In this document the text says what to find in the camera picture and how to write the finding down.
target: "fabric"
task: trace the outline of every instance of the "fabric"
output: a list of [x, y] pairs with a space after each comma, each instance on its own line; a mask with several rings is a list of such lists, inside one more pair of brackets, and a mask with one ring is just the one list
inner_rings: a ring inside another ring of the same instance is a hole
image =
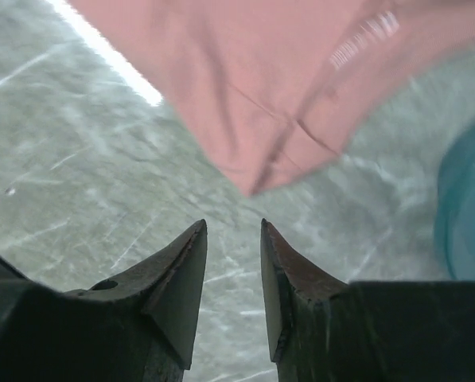
[[475, 0], [71, 0], [242, 193], [337, 158], [370, 110], [475, 42]]

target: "teal plastic container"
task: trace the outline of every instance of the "teal plastic container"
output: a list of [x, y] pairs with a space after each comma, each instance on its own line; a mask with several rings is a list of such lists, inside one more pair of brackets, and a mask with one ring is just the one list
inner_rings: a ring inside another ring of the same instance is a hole
[[475, 280], [475, 123], [442, 160], [434, 240], [454, 279]]

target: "black object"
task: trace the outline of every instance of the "black object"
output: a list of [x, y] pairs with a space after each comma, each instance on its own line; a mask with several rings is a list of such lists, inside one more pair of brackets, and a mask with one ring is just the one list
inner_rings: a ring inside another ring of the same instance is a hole
[[279, 382], [475, 381], [475, 283], [346, 286], [265, 220], [261, 245]]
[[175, 382], [189, 369], [207, 227], [90, 290], [58, 293], [0, 258], [0, 382]]

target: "table surface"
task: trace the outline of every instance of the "table surface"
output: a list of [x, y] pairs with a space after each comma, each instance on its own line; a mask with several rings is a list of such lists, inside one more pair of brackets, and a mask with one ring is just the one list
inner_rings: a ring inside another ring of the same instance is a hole
[[379, 107], [341, 160], [254, 198], [205, 159], [161, 96], [60, 0], [0, 0], [0, 254], [58, 290], [91, 286], [208, 221], [186, 381], [277, 380], [260, 220], [336, 277], [444, 279], [436, 173], [475, 118], [475, 47]]

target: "gray tabletop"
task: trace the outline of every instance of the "gray tabletop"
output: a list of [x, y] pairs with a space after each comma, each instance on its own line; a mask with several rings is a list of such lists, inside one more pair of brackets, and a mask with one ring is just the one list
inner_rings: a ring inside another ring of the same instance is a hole
[[58, 290], [89, 287], [205, 218], [208, 264], [185, 380], [274, 381], [260, 219], [345, 281], [444, 279], [432, 248], [436, 172], [474, 117], [475, 47], [413, 79], [340, 161], [247, 199], [62, 1], [0, 0], [0, 253]]

